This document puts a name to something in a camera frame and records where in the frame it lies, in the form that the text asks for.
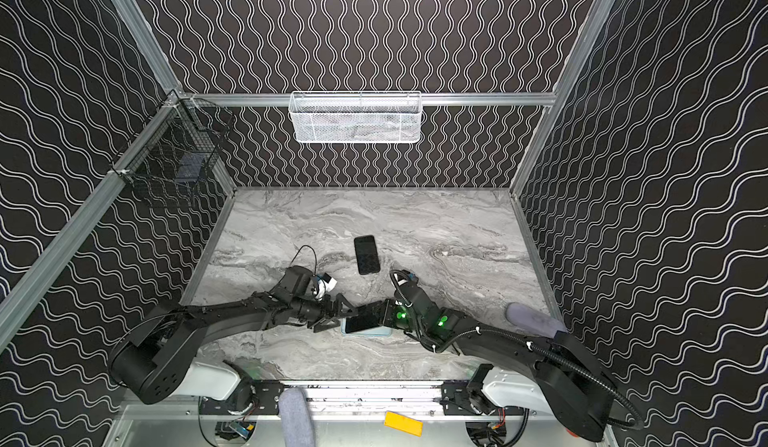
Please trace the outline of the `light blue phone case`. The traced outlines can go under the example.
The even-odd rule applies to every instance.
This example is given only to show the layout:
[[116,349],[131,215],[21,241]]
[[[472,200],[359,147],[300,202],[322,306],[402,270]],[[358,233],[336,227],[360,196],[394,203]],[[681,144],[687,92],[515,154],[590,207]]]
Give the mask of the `light blue phone case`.
[[343,319],[340,327],[341,333],[345,336],[382,338],[390,337],[393,333],[391,328],[383,326],[352,332],[348,329],[347,324],[347,320]]

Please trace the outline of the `dark blue smartphone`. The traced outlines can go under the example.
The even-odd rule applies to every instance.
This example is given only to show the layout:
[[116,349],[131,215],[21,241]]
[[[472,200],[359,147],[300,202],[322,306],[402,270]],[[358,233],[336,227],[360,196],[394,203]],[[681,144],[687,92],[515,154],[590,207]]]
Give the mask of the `dark blue smartphone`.
[[360,315],[346,319],[348,329],[352,332],[382,326],[375,316]]

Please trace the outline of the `white smartphone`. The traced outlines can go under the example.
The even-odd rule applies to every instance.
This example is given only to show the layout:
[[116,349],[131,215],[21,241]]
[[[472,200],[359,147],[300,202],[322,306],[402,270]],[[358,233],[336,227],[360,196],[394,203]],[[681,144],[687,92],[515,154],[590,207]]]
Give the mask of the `white smartphone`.
[[375,237],[366,235],[353,240],[356,265],[361,276],[377,274],[381,270]]

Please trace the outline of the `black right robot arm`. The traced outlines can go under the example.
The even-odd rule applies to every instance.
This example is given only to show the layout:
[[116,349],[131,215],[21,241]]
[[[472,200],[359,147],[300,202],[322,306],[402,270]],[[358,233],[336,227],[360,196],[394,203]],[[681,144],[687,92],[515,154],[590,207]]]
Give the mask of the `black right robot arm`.
[[607,426],[644,427],[640,410],[619,391],[614,377],[567,333],[546,338],[493,327],[438,306],[419,288],[358,307],[345,327],[353,333],[378,327],[400,330],[433,354],[453,351],[517,372],[538,386],[567,430],[586,440],[600,441]]

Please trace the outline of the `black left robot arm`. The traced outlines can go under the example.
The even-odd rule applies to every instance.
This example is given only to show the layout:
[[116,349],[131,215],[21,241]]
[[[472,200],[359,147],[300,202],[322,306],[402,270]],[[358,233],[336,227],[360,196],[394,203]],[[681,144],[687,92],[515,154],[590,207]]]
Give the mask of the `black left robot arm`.
[[318,284],[311,270],[290,266],[270,290],[241,300],[215,305],[161,303],[118,341],[108,355],[108,374],[152,405],[181,387],[206,344],[283,325],[322,332],[358,313],[342,294],[309,295],[309,288]]

